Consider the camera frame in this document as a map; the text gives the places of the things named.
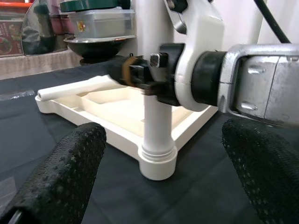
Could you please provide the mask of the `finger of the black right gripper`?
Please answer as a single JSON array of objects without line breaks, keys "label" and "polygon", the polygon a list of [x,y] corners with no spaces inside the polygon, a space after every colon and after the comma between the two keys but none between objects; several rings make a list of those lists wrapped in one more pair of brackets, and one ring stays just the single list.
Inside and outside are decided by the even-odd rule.
[{"label": "finger of the black right gripper", "polygon": [[110,60],[110,65],[107,68],[107,72],[110,77],[121,85],[129,86],[125,81],[122,73],[123,64],[129,59],[129,57],[117,56]]}]

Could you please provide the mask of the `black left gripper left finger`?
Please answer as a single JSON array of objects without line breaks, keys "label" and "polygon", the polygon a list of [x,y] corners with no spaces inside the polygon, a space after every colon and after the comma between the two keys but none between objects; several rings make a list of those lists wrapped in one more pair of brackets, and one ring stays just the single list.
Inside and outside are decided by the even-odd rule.
[{"label": "black left gripper left finger", "polygon": [[64,136],[7,205],[6,223],[81,223],[106,140],[104,127],[93,122]]}]

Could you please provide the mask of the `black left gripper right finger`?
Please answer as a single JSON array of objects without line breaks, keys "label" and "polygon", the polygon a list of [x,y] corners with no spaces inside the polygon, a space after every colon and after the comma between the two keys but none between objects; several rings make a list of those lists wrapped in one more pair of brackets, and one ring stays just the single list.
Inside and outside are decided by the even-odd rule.
[{"label": "black left gripper right finger", "polygon": [[299,150],[265,125],[230,119],[222,144],[264,224],[299,222]]}]

